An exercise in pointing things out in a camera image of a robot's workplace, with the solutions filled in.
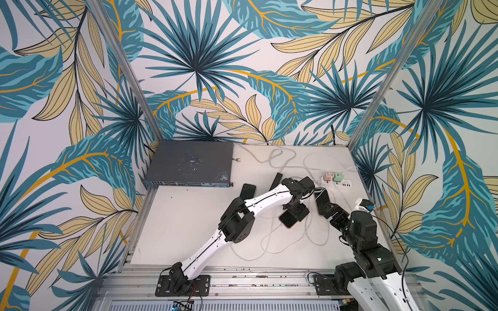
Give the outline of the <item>black phone grey case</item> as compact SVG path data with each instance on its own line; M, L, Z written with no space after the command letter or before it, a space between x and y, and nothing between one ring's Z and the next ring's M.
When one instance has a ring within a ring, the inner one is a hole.
M241 189L239 197L242 200L253 199L255 197L255 192L256 192L256 186L255 185L245 183L242 186L242 189Z

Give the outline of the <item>green plug adapter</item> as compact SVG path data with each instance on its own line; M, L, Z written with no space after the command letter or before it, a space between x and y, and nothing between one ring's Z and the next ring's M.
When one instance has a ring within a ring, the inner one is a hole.
M343 179L344 179L344 174L343 173L335 173L334 176L333 176L333 181L335 183L341 183Z

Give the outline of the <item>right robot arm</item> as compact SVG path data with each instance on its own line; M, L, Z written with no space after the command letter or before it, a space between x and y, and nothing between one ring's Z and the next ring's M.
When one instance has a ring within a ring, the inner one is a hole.
M324 189L315 191L315 202L319 215L340 233L354 255L353 262L336 266L334 273L313 276L316 294L351 295L362 310L420 310L398 260L378 242L373 203L359 199L349 213L331 203Z

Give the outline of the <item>black phone by power strip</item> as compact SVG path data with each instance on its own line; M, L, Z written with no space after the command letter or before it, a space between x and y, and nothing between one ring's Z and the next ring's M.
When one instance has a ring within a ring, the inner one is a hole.
M328 191L325 188L319 187L314 189L313 194L318 214L324 216L330 203Z

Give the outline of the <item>white power strip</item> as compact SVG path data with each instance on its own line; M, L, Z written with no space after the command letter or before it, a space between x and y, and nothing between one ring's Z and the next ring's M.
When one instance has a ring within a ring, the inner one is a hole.
M339 189L351 189L353 187L352 181L343 179L340 182L333 181L333 180L325 180L324 178L321 178L321 183L325 185L326 187L337 187Z

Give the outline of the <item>grey network switch box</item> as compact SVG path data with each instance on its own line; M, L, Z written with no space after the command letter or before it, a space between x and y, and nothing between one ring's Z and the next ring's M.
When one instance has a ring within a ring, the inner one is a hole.
M144 182L150 186L230 187L231 142L161 141Z

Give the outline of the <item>black power bank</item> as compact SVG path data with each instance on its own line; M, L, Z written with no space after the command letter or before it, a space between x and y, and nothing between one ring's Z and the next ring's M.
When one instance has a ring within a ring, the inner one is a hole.
M276 176L274 177L274 180L271 183L270 190L275 189L280 184L282 177L283 177L282 173L279 172L276 173Z

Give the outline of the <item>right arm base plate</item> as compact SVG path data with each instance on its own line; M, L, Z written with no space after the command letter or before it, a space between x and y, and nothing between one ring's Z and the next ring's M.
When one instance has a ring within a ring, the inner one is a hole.
M314 273L312 277L312 285L315 287L316 295L318 296L350 295L347 286L351 279L342 274L324 275L321 273Z

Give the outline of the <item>aluminium rail frame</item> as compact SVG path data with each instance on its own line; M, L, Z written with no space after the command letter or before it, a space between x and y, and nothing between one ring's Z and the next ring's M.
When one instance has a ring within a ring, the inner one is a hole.
M339 310L349 295L318 295L312 284L321 270L209 267L210 282L197 288L208 295L158 297L163 268L126 263L109 275L93 310L172 310L176 302L192 301L192 310Z

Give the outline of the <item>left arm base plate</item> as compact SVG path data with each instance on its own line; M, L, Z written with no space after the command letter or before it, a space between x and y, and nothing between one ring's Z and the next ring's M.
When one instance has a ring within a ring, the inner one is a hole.
M200 275L192 281L173 281L169 275L159 276L154 295L156 297L207 297L210 293L211 276Z

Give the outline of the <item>pink plug adapter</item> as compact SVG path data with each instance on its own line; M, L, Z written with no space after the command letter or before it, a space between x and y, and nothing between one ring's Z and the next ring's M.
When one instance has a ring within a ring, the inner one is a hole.
M326 172L324 175L324 181L327 183L331 182L331 181L333 181L334 177L335 177L335 174L333 172Z

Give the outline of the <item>black phone pink case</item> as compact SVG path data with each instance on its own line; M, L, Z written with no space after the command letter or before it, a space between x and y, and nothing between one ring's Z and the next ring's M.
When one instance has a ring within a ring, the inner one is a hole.
M290 229L297 223L296 217L289 211L285 211L279 216L279 221L287 228Z

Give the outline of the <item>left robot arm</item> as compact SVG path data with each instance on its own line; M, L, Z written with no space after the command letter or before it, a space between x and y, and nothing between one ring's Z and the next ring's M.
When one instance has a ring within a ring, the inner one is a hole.
M217 230L198 251L182 262L169 268L171 292L186 293L207 263L224 248L237 244L249 236L258 215L276 207L283 207L279 221L291 228L309 214L303 200L313 193L315 184L311 178L302 180L285 178L272 190L261 196L243 200L235 198L220 218Z

